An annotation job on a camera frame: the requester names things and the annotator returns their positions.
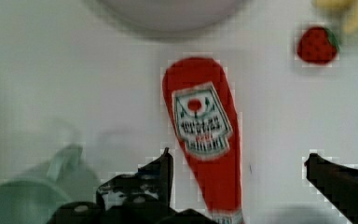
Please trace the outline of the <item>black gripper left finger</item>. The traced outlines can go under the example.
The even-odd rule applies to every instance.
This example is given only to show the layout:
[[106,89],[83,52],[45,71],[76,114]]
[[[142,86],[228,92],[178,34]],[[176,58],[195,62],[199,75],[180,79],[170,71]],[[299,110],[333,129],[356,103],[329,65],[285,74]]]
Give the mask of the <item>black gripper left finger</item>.
[[148,195],[170,204],[173,180],[173,157],[168,147],[155,160],[134,174],[116,175],[96,190],[96,203],[103,210],[121,206],[130,196]]

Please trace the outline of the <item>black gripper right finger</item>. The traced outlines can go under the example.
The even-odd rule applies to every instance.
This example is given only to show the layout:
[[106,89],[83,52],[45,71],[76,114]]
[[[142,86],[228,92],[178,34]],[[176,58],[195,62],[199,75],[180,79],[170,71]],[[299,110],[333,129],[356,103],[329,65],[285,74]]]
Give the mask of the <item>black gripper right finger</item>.
[[306,178],[352,224],[358,224],[358,169],[332,163],[317,153],[304,162]]

